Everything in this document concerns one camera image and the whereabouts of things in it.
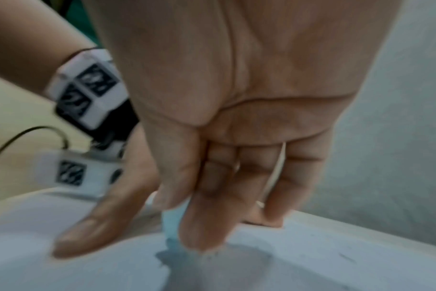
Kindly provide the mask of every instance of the qr code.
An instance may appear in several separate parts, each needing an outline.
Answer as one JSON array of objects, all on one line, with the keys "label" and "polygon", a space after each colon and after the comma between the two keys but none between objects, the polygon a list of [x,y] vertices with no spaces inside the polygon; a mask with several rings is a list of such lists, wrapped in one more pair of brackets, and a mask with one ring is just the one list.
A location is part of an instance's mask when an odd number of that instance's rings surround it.
[{"label": "qr code", "polygon": [[57,106],[67,114],[83,116],[89,109],[92,100],[82,93],[74,84],[69,84],[57,102]]},{"label": "qr code", "polygon": [[98,97],[103,96],[118,83],[115,77],[97,64],[88,67],[76,79]]},{"label": "qr code", "polygon": [[67,185],[80,186],[84,180],[87,166],[71,161],[61,161],[58,169],[57,182]]}]

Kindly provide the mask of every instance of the gray floor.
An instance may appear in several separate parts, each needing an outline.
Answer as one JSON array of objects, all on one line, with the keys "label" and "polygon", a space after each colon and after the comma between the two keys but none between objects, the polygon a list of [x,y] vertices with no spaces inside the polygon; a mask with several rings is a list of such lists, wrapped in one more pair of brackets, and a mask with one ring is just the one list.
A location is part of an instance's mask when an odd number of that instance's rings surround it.
[{"label": "gray floor", "polygon": [[408,0],[304,211],[436,244],[436,0]]}]

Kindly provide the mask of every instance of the blue eraser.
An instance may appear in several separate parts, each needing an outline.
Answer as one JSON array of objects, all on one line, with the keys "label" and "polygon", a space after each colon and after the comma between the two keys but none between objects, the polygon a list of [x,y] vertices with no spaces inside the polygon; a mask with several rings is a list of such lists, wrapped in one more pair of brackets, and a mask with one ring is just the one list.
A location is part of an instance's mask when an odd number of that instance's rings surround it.
[{"label": "blue eraser", "polygon": [[162,228],[167,239],[179,240],[178,228],[188,204],[189,199],[177,208],[162,212]]}]

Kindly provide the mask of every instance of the wooden floor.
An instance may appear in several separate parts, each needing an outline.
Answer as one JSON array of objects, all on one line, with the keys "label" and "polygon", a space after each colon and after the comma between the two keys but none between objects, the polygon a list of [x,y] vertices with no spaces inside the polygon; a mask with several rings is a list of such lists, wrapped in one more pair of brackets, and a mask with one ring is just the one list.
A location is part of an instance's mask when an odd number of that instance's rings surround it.
[{"label": "wooden floor", "polygon": [[[48,100],[0,80],[0,146],[22,130],[52,125],[64,130],[74,148],[85,149],[89,140],[53,115]],[[41,149],[58,148],[60,138],[48,130],[30,132],[0,156],[0,199],[38,190],[31,179],[34,155]]]}]

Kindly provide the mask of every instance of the forearm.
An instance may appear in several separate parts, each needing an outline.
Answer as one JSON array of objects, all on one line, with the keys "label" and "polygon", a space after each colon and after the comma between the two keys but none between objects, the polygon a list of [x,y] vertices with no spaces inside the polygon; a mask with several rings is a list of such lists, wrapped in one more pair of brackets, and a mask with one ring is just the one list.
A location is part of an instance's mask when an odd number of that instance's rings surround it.
[{"label": "forearm", "polygon": [[95,44],[39,0],[0,1],[0,77],[41,94],[74,52]]}]

